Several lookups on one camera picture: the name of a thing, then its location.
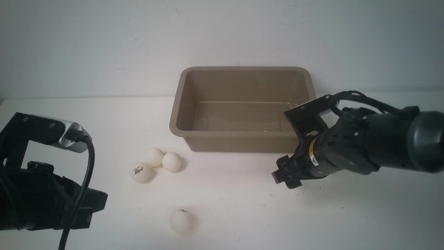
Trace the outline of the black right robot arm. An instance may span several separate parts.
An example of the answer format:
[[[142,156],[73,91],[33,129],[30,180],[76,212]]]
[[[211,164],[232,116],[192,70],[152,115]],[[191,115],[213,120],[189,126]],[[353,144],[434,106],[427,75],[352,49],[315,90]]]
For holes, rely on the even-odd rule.
[[[368,175],[382,167],[425,173],[443,171],[443,113],[408,107],[409,117],[371,109],[344,108],[360,124],[340,117],[318,135],[299,139],[295,153],[276,162],[277,184],[289,189],[302,181],[319,180],[336,172]]]

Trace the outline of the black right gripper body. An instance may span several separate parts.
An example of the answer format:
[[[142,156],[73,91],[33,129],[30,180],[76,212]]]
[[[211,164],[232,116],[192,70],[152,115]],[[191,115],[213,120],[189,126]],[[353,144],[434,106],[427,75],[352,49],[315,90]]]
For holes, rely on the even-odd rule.
[[[362,121],[338,120],[331,128],[321,120],[291,125],[299,139],[290,157],[291,181],[319,180],[342,170],[368,175],[381,167],[366,151]]]

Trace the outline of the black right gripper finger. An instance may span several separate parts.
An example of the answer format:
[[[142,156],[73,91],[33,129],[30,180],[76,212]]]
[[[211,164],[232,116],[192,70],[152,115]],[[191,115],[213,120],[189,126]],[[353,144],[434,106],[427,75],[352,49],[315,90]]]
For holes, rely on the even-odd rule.
[[[285,183],[287,188],[296,189],[302,186],[301,168],[296,164],[295,160],[288,155],[284,155],[276,160],[277,170],[272,173],[272,177],[276,184]]]

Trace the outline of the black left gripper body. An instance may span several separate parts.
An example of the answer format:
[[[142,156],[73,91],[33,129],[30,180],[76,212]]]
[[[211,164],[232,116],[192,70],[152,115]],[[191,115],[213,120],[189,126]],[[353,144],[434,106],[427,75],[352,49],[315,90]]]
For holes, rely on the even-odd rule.
[[[53,171],[54,166],[36,161],[26,169],[1,168],[2,231],[64,228],[81,186]]]

